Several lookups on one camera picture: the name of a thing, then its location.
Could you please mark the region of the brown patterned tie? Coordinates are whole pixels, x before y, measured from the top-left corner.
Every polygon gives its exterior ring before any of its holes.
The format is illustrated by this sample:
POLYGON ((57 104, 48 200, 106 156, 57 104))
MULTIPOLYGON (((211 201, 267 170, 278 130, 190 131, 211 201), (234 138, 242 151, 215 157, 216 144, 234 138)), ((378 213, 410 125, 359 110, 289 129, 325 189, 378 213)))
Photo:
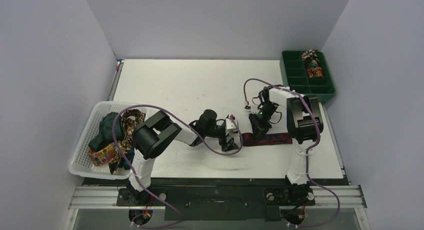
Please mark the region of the brown patterned tie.
MULTIPOLYGON (((121 140, 118 140, 117 142, 130 162, 134 159, 135 155, 133 131, 136 127, 138 127, 144 122, 145 117, 146 114, 136 108, 127 110, 121 115, 119 124, 123 131, 123 138, 121 140)), ((114 143, 112 143, 111 145, 114 147, 114 157, 108 164, 110 173, 112 175, 115 175, 119 168, 129 170, 129 164, 123 159, 118 148, 115 146, 114 143)))

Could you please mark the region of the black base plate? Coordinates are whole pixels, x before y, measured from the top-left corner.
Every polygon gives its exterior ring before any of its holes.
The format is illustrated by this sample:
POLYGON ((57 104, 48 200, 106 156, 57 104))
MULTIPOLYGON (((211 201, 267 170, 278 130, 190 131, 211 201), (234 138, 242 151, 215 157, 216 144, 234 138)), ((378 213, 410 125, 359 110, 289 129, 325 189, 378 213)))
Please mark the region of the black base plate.
POLYGON ((165 207, 166 221, 299 220, 303 206, 318 205, 320 187, 291 186, 286 179, 153 178, 148 187, 158 200, 129 183, 119 189, 116 204, 135 208, 130 216, 165 207))

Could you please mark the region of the green compartment tray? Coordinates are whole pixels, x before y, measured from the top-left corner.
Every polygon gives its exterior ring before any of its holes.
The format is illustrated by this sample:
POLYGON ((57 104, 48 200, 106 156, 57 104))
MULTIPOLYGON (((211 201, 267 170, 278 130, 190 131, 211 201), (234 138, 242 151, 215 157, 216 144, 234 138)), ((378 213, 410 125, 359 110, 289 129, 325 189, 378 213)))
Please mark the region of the green compartment tray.
POLYGON ((321 76, 312 77, 302 59, 304 50, 284 50, 280 58, 280 71, 284 86, 298 93, 315 95, 318 101, 326 103, 336 95, 329 65, 323 52, 317 50, 317 65, 321 68, 321 76))

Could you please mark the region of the colourful dotted tie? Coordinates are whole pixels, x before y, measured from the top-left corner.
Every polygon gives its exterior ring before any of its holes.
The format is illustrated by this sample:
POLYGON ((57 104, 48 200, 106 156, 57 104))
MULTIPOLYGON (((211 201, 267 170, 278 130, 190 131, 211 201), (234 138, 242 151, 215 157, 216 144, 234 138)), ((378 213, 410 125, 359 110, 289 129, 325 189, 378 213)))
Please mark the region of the colourful dotted tie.
POLYGON ((88 156, 95 167, 104 165, 115 158, 115 146, 110 144, 97 152, 89 148, 88 156))

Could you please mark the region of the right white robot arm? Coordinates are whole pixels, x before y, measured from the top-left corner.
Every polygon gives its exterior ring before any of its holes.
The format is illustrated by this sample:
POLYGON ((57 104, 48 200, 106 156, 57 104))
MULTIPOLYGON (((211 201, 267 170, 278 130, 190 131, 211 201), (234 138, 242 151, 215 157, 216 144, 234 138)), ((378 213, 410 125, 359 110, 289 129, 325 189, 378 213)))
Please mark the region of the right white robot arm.
POLYGON ((286 174, 290 185, 282 189, 283 199, 294 204, 302 197, 297 185, 309 182, 309 156, 321 139, 324 129, 318 97, 303 95, 289 87, 264 87, 258 95, 260 104, 248 115, 252 134, 245 143, 250 146, 280 145, 292 141, 293 154, 286 174), (286 133, 269 134, 271 117, 279 107, 285 108, 286 133))

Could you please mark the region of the red navy striped tie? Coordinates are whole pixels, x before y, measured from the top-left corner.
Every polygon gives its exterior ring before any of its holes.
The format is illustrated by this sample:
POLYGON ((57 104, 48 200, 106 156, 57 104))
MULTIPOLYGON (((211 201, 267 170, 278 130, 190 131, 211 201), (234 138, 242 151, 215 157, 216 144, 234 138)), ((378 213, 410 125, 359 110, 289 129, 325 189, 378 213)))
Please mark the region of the red navy striped tie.
POLYGON ((272 133, 266 134, 259 140, 254 139, 252 133, 243 133, 243 146, 244 147, 257 147, 257 146, 274 146, 274 145, 291 145, 292 138, 288 133, 272 133))

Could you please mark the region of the dark green tie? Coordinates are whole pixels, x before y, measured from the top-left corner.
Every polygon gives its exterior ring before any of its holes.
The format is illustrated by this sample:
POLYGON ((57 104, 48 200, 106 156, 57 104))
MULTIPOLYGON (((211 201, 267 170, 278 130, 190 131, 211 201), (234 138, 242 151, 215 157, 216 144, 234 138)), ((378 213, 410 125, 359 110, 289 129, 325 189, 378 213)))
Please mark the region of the dark green tie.
MULTIPOLYGON (((99 123, 98 134, 89 142, 88 148, 94 150, 95 152, 111 145, 114 143, 113 140, 113 131, 112 125, 118 114, 116 112, 111 112, 107 114, 99 123)), ((115 125, 115 135, 116 140, 121 140, 124 136, 124 133, 119 124, 121 116, 116 122, 115 125)))

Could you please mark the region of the rolled red patterned tie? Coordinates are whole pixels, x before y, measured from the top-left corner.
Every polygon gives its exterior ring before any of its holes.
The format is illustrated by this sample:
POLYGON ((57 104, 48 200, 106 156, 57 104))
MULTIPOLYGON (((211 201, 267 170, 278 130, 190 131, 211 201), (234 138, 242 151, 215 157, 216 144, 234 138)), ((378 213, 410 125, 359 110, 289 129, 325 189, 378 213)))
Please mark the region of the rolled red patterned tie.
POLYGON ((320 66, 310 67, 306 70, 307 76, 309 78, 323 78, 323 69, 320 66))

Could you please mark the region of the aluminium rail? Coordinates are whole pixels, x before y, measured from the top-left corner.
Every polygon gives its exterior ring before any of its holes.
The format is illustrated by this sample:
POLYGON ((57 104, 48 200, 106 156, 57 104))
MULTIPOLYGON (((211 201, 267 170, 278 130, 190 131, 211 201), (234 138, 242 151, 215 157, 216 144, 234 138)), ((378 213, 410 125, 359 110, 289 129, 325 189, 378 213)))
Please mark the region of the aluminium rail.
MULTIPOLYGON (((325 190, 313 186, 314 208, 366 208, 366 201, 359 186, 332 186, 325 190)), ((82 186, 77 187, 71 198, 70 209, 135 209, 161 210, 165 204, 155 200, 150 205, 132 203, 124 199, 118 187, 82 186)), ((176 207, 178 203, 185 206, 194 204, 195 201, 206 203, 240 203, 243 207, 250 206, 253 202, 266 201, 267 192, 256 186, 177 186, 165 188, 165 202, 176 207)))

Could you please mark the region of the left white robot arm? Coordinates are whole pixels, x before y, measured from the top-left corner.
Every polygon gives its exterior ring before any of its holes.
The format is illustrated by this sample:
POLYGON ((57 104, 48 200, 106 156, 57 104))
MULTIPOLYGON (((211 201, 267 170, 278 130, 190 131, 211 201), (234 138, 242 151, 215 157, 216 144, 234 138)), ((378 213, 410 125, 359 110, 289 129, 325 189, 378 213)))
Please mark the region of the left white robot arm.
POLYGON ((149 199, 148 188, 155 159, 160 156, 172 141, 179 141, 190 147, 196 147, 205 138, 218 140, 221 155, 231 151, 234 155, 241 150, 230 134, 239 132, 238 122, 233 115, 228 115, 222 124, 217 124, 218 115, 212 109, 206 109, 200 117, 188 126, 173 122, 163 110, 156 112, 132 133, 134 157, 131 165, 135 172, 129 177, 127 188, 129 198, 136 205, 143 205, 149 199))

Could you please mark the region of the white plastic basket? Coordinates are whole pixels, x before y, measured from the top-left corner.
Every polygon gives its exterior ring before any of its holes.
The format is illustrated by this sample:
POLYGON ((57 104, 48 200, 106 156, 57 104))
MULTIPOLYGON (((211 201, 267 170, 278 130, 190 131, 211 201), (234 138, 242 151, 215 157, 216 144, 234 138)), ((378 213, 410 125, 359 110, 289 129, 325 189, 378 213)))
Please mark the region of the white plastic basket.
POLYGON ((71 174, 104 180, 124 180, 130 176, 131 170, 119 148, 132 159, 132 133, 151 115, 146 107, 127 109, 131 105, 130 102, 101 101, 94 106, 69 164, 71 174), (119 148, 112 136, 114 121, 119 148))

